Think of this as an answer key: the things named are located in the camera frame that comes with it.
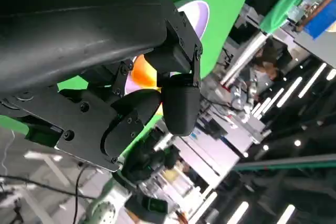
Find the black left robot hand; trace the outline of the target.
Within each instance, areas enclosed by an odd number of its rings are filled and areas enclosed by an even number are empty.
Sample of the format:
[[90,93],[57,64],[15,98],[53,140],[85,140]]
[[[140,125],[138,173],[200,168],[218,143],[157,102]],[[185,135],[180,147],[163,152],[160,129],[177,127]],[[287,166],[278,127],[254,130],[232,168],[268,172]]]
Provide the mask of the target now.
[[158,108],[192,132],[202,52],[173,0],[1,0],[1,114],[114,172]]

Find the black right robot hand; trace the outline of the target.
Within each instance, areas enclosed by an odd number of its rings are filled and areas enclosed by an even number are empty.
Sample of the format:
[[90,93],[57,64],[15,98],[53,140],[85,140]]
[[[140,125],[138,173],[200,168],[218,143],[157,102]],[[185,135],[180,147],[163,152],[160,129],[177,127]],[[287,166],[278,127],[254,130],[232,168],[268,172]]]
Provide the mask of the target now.
[[121,174],[133,184],[148,180],[162,168],[172,169],[180,157],[180,150],[174,145],[155,150],[158,139],[148,135],[139,140],[124,161]]

